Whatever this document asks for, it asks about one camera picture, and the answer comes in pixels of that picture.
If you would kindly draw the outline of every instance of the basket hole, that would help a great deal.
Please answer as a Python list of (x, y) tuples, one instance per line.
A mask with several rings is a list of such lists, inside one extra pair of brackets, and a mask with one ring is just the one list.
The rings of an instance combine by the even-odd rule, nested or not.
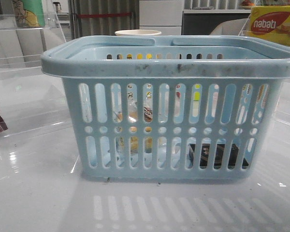
[(225, 135), (227, 132), (228, 132), (228, 129), (227, 129), (227, 128), (221, 128), (221, 129), (219, 130), (219, 134), (220, 134), (220, 135)]
[(193, 167), (193, 162), (195, 158), (195, 138), (188, 138), (187, 140), (187, 149), (186, 149), (186, 164), (185, 167), (187, 169), (191, 169)]
[(137, 122), (137, 87), (136, 84), (127, 85), (127, 104), (128, 104), (128, 120), (129, 122)]
[(107, 105), (105, 98), (105, 87), (103, 84), (98, 83), (95, 85), (95, 97), (97, 106), (97, 119), (99, 122), (104, 123), (107, 121)]
[(109, 138), (103, 136), (100, 138), (100, 148), (101, 148), (101, 157), (104, 167), (109, 167), (111, 165), (111, 154), (110, 154), (110, 141)]
[(247, 169), (249, 167), (249, 164), (252, 161), (253, 153), (254, 153), (255, 146), (256, 146), (256, 141), (257, 141), (256, 139), (250, 138), (246, 142), (244, 160), (243, 160), (243, 163), (242, 163), (242, 168), (243, 169)]
[(210, 135), (210, 133), (212, 133), (212, 129), (210, 127), (207, 127), (204, 129), (204, 134), (205, 135)]
[(122, 121), (122, 108), (121, 108), (121, 87), (119, 84), (111, 85), (112, 92), (112, 111), (114, 122)]
[(202, 140), (202, 150), (201, 150), (201, 157), (200, 157), (200, 168), (202, 169), (207, 167), (210, 146), (211, 146), (210, 138), (205, 138)]
[(89, 96), (89, 88), (87, 84), (81, 83), (78, 86), (81, 108), (82, 108), (82, 116), (84, 122), (92, 121), (92, 113), (91, 113), (91, 104), (90, 104), (90, 96)]
[(138, 153), (138, 137), (136, 136), (130, 138), (130, 153), (132, 155)]
[(151, 127), (145, 127), (144, 128), (144, 132), (145, 133), (150, 133), (152, 131), (152, 128)]
[(202, 86), (200, 84), (194, 84), (191, 93), (191, 105), (190, 105), (190, 123), (197, 123), (199, 120), (200, 112), (200, 100), (202, 94)]
[(101, 132), (102, 134), (107, 133), (107, 127), (100, 127), (100, 132)]
[(151, 122), (153, 120), (153, 86), (150, 83), (147, 83), (143, 86), (143, 91), (145, 93), (143, 97), (144, 103), (144, 121)]
[(243, 129), (242, 129), (242, 128), (236, 128), (236, 129), (234, 130), (234, 134), (235, 134), (235, 135), (240, 135), (242, 132), (243, 132)]
[(131, 133), (136, 133), (136, 132), (137, 132), (137, 127), (130, 127), (130, 128), (129, 128), (129, 131), (130, 131)]
[(191, 127), (188, 130), (188, 133), (191, 134), (191, 135), (195, 134), (196, 132), (197, 132), (197, 129), (195, 127)]
[(92, 167), (96, 167), (97, 163), (97, 150), (96, 150), (96, 141), (94, 137), (87, 136), (86, 137), (86, 148), (87, 148), (87, 155), (89, 157), (89, 162)]
[(174, 101), (174, 123), (181, 123), (184, 119), (184, 103), (186, 86), (182, 83), (176, 85)]
[(223, 110), (222, 110), (221, 119), (220, 119), (223, 124), (229, 123), (231, 119), (235, 93), (236, 93), (235, 84), (229, 84), (226, 86), (225, 96), (224, 96), (224, 101), (223, 101)]
[(256, 135), (258, 133), (258, 129), (257, 128), (253, 128), (250, 130), (250, 134), (251, 135)]
[(158, 138), (158, 168), (165, 167), (166, 160), (166, 147), (167, 147), (167, 139), (165, 137)]
[(180, 132), (182, 132), (182, 129), (181, 129), (180, 127), (175, 127), (175, 128), (173, 129), (173, 133), (174, 133), (174, 134), (179, 134)]
[(166, 127), (160, 127), (160, 128), (158, 129), (158, 132), (159, 132), (160, 134), (164, 134), (164, 133), (166, 133)]
[[(153, 148), (153, 138), (152, 137), (145, 137), (144, 138), (144, 152), (146, 154), (152, 153), (152, 148)], [(150, 167), (151, 166), (151, 161), (150, 161), (150, 156), (147, 155), (147, 163), (145, 162), (145, 167)]]
[(233, 140), (231, 148), (230, 148), (230, 153), (229, 153), (229, 161), (228, 161), (228, 169), (234, 169), (236, 163), (238, 162), (238, 152), (239, 152), (239, 147), (241, 145), (241, 141), (236, 141)]
[(115, 133), (121, 133), (123, 131), (122, 127), (115, 127)]
[(93, 132), (93, 128), (92, 128), (92, 127), (89, 127), (89, 126), (87, 126), (87, 127), (85, 127), (85, 132), (86, 132), (86, 133), (88, 133), (88, 134), (90, 134), (90, 133), (92, 133), (92, 132)]
[(171, 167), (174, 169), (178, 169), (179, 167), (181, 142), (181, 138), (179, 137), (172, 139)]
[(125, 161), (125, 156), (123, 153), (125, 143), (124, 143), (124, 138), (123, 137), (116, 137), (115, 138), (115, 144), (116, 144), (116, 165), (117, 167), (123, 167), (124, 161)]
[(168, 120), (170, 87), (161, 84), (159, 87), (159, 115), (158, 121), (164, 123)]
[(219, 85), (212, 84), (208, 89), (208, 99), (206, 108), (206, 123), (213, 123), (216, 115), (217, 101), (219, 94)]

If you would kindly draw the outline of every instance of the white cabinet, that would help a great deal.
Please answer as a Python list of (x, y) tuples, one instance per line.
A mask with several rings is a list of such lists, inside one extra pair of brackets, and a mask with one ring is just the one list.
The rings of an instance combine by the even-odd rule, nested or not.
[(160, 30), (162, 35), (180, 35), (183, 0), (141, 0), (140, 29)]

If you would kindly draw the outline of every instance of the basket slot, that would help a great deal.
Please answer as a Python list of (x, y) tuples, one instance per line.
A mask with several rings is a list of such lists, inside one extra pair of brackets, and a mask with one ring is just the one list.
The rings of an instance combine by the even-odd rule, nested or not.
[(103, 84), (95, 85), (95, 97), (97, 104), (97, 120), (101, 123), (107, 121), (107, 111), (106, 111), (106, 98), (105, 98), (105, 88)]
[(187, 40), (187, 44), (171, 47), (100, 47), (93, 52), (80, 52), (71, 59), (104, 60), (104, 59), (268, 59), (253, 49), (237, 47), (235, 44), (208, 46), (195, 44), (195, 40)]
[(234, 144), (234, 141), (232, 141), (231, 139), (225, 143), (223, 156), (222, 156), (222, 160), (221, 160), (221, 167), (220, 167), (221, 170), (228, 169), (228, 166), (230, 164), (230, 154), (232, 151), (233, 144)]
[(102, 164), (104, 167), (111, 166), (111, 154), (110, 154), (110, 140), (106, 136), (102, 136), (100, 138), (100, 149), (101, 149), (101, 157)]
[(142, 114), (142, 119), (144, 122), (151, 122), (153, 120), (153, 85), (151, 83), (146, 83), (143, 85), (143, 105), (144, 113)]
[(250, 105), (252, 91), (253, 91), (253, 86), (251, 84), (246, 84), (242, 88), (240, 105), (239, 105), (238, 113), (236, 117), (237, 124), (243, 124), (247, 119), (247, 113), (248, 113), (248, 108)]
[(245, 140), (245, 139), (243, 139), (243, 140), (235, 139), (234, 140), (234, 143), (235, 144), (237, 144), (237, 145), (239, 144), (237, 146), (238, 149), (239, 149), (239, 151), (238, 151), (238, 155), (236, 157), (236, 164), (235, 164), (235, 166), (230, 166), (229, 165), (229, 169), (240, 170), (240, 169), (243, 168), (243, 162), (244, 162), (244, 157), (245, 157), (245, 153), (246, 153), (246, 149), (247, 149), (247, 142), (248, 141), (249, 140)]
[(207, 108), (206, 108), (206, 123), (213, 123), (216, 115), (218, 101), (219, 85), (212, 84), (208, 89)]
[[(248, 162), (248, 164), (250, 164), (252, 161), (256, 144), (257, 140), (255, 138), (250, 138), (249, 140), (247, 140), (244, 158)], [(245, 160), (243, 161), (242, 168), (246, 168), (246, 166), (244, 165)]]
[(260, 124), (262, 122), (263, 113), (267, 101), (267, 96), (269, 92), (269, 85), (261, 85), (259, 88), (258, 99), (254, 109), (254, 115), (252, 118), (252, 124)]
[(189, 137), (187, 139), (186, 143), (186, 159), (185, 159), (185, 168), (186, 169), (191, 169), (195, 163), (195, 144), (196, 144), (196, 139), (193, 137)]
[(130, 167), (136, 168), (139, 165), (139, 139), (136, 136), (130, 137)]
[(230, 122), (231, 113), (232, 113), (233, 104), (234, 104), (235, 92), (236, 92), (235, 84), (229, 84), (226, 86), (223, 110), (222, 110), (221, 119), (220, 119), (220, 121), (223, 124), (227, 124)]
[(249, 125), (251, 125), (255, 114), (256, 104), (259, 97), (258, 89), (260, 89), (260, 87), (255, 85), (254, 88), (251, 90), (254, 91), (254, 93), (252, 94), (252, 96), (250, 96), (250, 105), (247, 107), (247, 122), (245, 122)]
[(169, 94), (170, 94), (169, 85), (161, 84), (159, 87), (159, 116), (158, 116), (158, 121), (160, 123), (164, 123), (168, 120)]
[(181, 138), (175, 137), (172, 139), (172, 153), (171, 153), (171, 167), (173, 169), (179, 168)]
[(211, 148), (211, 139), (205, 138), (202, 139), (202, 146), (201, 146), (201, 152), (200, 152), (200, 168), (205, 169), (208, 165), (208, 160), (210, 155), (212, 155)]
[(200, 105), (202, 95), (202, 85), (194, 84), (191, 93), (191, 106), (190, 106), (190, 123), (197, 123), (200, 116)]
[(90, 106), (89, 88), (88, 85), (81, 83), (78, 85), (80, 102), (82, 108), (82, 116), (84, 122), (92, 122), (92, 112)]
[(236, 164), (239, 162), (239, 149), (241, 149), (242, 142), (240, 139), (236, 138), (232, 140), (231, 146), (229, 146), (229, 151), (226, 151), (228, 157), (228, 169), (234, 169)]
[(182, 123), (184, 119), (186, 86), (184, 84), (176, 85), (176, 96), (174, 102), (174, 123)]
[(152, 137), (145, 137), (144, 138), (144, 167), (150, 168), (152, 166), (152, 160), (153, 160), (153, 138)]
[(122, 107), (121, 107), (121, 87), (119, 84), (111, 85), (112, 93), (112, 111), (114, 122), (122, 121)]
[(127, 85), (127, 95), (125, 102), (127, 103), (127, 110), (128, 113), (125, 114), (126, 111), (123, 111), (123, 114), (129, 116), (129, 122), (135, 123), (138, 120), (138, 112), (136, 108), (138, 96), (137, 96), (137, 86), (135, 84), (128, 84)]
[(86, 139), (86, 148), (87, 155), (89, 158), (89, 163), (92, 167), (97, 167), (98, 159), (97, 159), (97, 149), (96, 149), (96, 141), (92, 136), (87, 136)]
[(115, 147), (116, 147), (116, 165), (117, 167), (124, 167), (125, 165), (125, 156), (124, 156), (124, 138), (117, 136), (115, 138)]
[(166, 146), (167, 146), (167, 139), (166, 137), (159, 137), (158, 138), (158, 168), (165, 168), (165, 161), (166, 161)]

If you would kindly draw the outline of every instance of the basket handle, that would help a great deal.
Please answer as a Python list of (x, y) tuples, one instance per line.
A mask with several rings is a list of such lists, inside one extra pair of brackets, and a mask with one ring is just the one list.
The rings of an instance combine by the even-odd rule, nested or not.
[(116, 36), (102, 39), (105, 44), (128, 45), (128, 46), (155, 46), (156, 40), (153, 38), (142, 38), (141, 36)]
[(198, 39), (191, 37), (174, 38), (172, 40), (173, 46), (214, 46), (214, 45), (231, 45), (236, 40), (228, 38), (224, 40), (220, 36), (199, 36)]

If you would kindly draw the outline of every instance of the yellow box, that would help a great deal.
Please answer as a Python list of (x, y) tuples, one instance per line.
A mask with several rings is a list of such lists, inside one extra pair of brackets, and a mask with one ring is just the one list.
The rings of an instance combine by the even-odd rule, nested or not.
[(244, 34), (290, 46), (290, 6), (253, 7)]

